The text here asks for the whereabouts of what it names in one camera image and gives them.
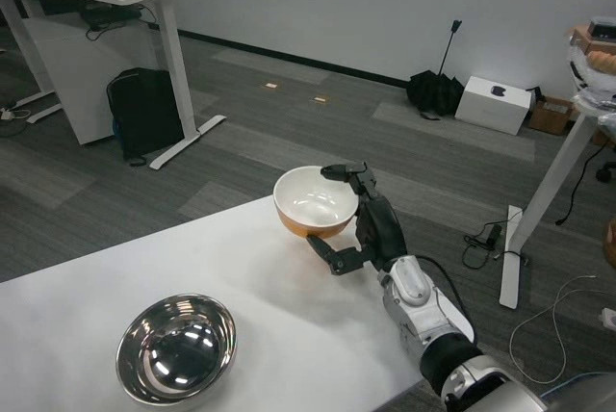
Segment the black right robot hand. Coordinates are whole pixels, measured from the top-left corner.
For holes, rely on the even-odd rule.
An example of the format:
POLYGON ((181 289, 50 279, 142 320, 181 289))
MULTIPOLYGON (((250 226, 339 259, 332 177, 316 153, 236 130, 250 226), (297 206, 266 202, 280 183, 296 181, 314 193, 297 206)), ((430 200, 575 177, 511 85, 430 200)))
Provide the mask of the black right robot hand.
POLYGON ((396 259, 407 254, 398 217, 389 200, 376 188, 376 179, 366 163, 323 167, 321 176, 349 184, 359 200, 355 212, 355 236, 359 248, 336 251, 317 236, 307 237, 308 244, 329 266, 332 274, 343 275, 359 270, 366 262, 372 263, 378 271, 387 271, 396 259))

